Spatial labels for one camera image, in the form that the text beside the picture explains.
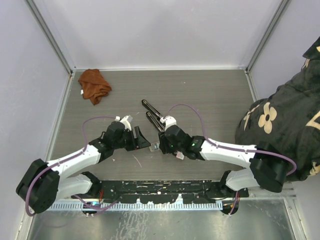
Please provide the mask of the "red white staple box sleeve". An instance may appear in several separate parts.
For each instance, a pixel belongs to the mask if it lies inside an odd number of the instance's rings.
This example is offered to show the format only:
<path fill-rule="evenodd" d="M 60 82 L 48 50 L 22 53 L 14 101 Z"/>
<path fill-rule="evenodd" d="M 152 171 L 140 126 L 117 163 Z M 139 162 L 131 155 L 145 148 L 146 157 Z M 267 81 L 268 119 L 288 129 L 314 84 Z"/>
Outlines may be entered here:
<path fill-rule="evenodd" d="M 185 158 L 184 154 L 182 152 L 180 152 L 180 151 L 176 152 L 175 157 L 180 159 L 180 160 L 183 160 Z"/>

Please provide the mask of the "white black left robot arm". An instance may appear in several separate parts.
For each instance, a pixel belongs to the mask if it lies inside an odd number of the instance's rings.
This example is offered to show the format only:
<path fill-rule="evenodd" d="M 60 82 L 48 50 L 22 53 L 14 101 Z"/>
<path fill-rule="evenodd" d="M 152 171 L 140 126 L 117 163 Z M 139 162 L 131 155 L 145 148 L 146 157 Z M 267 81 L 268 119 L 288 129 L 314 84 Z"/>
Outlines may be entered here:
<path fill-rule="evenodd" d="M 131 128 L 123 121 L 114 121 L 101 135 L 86 141 L 82 149 L 67 156 L 43 161 L 34 160 L 16 188 L 24 200 L 29 216 L 46 211 L 55 201 L 74 195 L 97 197 L 101 181 L 84 168 L 96 165 L 114 154 L 115 150 L 128 152 L 148 148 L 151 143 L 138 126 Z"/>

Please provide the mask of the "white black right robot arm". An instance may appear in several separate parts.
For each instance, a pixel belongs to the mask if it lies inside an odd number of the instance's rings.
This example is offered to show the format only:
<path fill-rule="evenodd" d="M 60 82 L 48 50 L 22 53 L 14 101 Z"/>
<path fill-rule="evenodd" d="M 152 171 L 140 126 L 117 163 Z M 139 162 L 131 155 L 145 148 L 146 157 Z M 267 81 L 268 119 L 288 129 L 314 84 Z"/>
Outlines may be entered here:
<path fill-rule="evenodd" d="M 190 136 L 177 125 L 160 132 L 158 137 L 163 154 L 242 167 L 241 170 L 224 172 L 219 191 L 225 197 L 252 187 L 261 187 L 273 193 L 280 193 L 283 189 L 289 164 L 276 152 L 262 150 L 256 145 L 236 145 L 199 135 Z"/>

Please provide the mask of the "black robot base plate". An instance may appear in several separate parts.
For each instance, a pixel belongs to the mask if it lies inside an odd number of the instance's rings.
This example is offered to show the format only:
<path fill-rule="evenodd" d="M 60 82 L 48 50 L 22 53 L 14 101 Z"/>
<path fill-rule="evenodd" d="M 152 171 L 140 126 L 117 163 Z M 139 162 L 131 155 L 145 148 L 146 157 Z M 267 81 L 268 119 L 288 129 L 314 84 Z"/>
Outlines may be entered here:
<path fill-rule="evenodd" d="M 95 192 L 78 196 L 122 204 L 135 204 L 137 200 L 142 204 L 173 204 L 182 197 L 184 204 L 206 204 L 235 194 L 213 180 L 103 180 Z"/>

